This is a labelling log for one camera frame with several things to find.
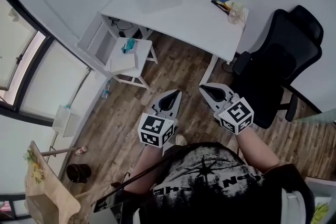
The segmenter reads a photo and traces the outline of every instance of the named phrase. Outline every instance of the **flowers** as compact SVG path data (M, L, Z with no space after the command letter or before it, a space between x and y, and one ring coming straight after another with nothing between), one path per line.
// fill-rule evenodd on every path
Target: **flowers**
M32 177L35 179L35 182L37 184L40 184L44 180L43 169L36 162L36 157L30 147L23 155L23 158L27 161L28 164L31 164L33 166L34 171L32 172Z

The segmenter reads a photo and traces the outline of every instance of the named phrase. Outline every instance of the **white side table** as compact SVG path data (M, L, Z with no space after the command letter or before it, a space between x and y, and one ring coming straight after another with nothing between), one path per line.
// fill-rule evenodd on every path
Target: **white side table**
M115 47L118 48L122 48L122 46L126 43L127 38L118 38L117 39L117 43L115 44ZM136 50L135 50L135 57L136 62L137 62L137 66L136 68L133 68L131 70L128 71L124 71L121 73L115 73L114 70L110 70L110 62L113 61L114 55L113 52L109 57L109 60L107 61L107 64L105 66L105 70L112 73L113 77L118 81L118 82L123 82L123 83L127 83L127 84L131 84L131 85L135 85L135 86L139 86L139 87L143 87L146 88L147 90L150 89L150 87L148 86L148 84L144 81L144 79L141 76L142 70L144 68L144 65L146 63L146 61L153 61L156 64L158 64L158 59L156 57L155 51L153 49L152 46L152 42L150 40L144 40L144 39L136 39L137 46L136 46ZM131 77L131 80L126 80L126 79L121 79L118 77L118 75L123 75L123 76L127 76L127 77Z

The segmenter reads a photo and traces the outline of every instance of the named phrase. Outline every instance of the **window frame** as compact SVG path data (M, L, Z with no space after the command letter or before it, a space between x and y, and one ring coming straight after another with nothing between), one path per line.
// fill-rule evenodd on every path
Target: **window frame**
M11 86L11 83L13 81L13 78L15 76L15 73L17 71L17 68L19 67L19 64L22 60L22 57L23 55L25 54L25 52L27 51L27 49L29 48L29 46L31 45L31 43L33 42L34 38L36 37L36 35L39 33L39 31L34 27L32 26L31 24L29 24L34 30L35 30L35 33L30 37L29 41L25 44L25 47L22 49L22 51L20 52L20 54L17 56L16 58L16 65L14 67L14 69L12 70L12 74L11 74L11 77L10 77L10 81L9 81L9 84L7 86L0 86L0 90L3 90L3 91L7 91L9 90L10 86Z
M10 222L10 221L14 221L14 220L22 220L22 219L31 218L31 215L29 215L29 214L17 216L17 214L15 212L14 202L25 200L25 199L26 199L25 194L0 194L0 201L8 201L9 205L11 206L11 211L14 214L13 219L0 219L0 221L1 222Z
M29 87L29 84L34 76L36 69L38 68L40 62L42 61L44 55L50 48L51 44L56 40L52 34L43 27L30 13L29 11L20 3L19 0L7 0L8 3L18 12L23 19L25 19L32 27L37 31L41 32L45 39L42 44L39 46L34 57L29 63L28 68L22 78L20 86L18 87L16 97L13 105L6 104L5 102L0 102L0 115L24 121L29 123L34 123L43 126L52 126L54 119L46 118L39 115L34 115L26 112L20 111L24 96Z

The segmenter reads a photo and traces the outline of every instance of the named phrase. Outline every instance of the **small bottle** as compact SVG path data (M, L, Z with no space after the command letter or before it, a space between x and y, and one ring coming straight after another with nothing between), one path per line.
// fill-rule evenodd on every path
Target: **small bottle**
M103 99L107 99L107 97L109 96L109 92L110 92L110 81L108 81L105 85L105 89L103 91L103 93L101 94L101 97Z
M83 147L77 149L76 152L75 152L75 154L76 155L81 155L81 154L85 153L87 150L88 149L85 146L83 146Z
M234 1L229 16L227 17L227 20L233 25L237 24L240 20L242 11L243 11L242 3Z

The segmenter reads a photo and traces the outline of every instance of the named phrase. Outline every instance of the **window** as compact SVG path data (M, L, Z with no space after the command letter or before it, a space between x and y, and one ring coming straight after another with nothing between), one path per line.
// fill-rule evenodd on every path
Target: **window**
M52 125L52 119L20 111L29 83L54 37L18 0L0 0L0 114Z
M54 41L35 70L20 111L54 119L59 105L71 105L89 72L86 64Z
M0 195L0 221L30 218L24 194Z

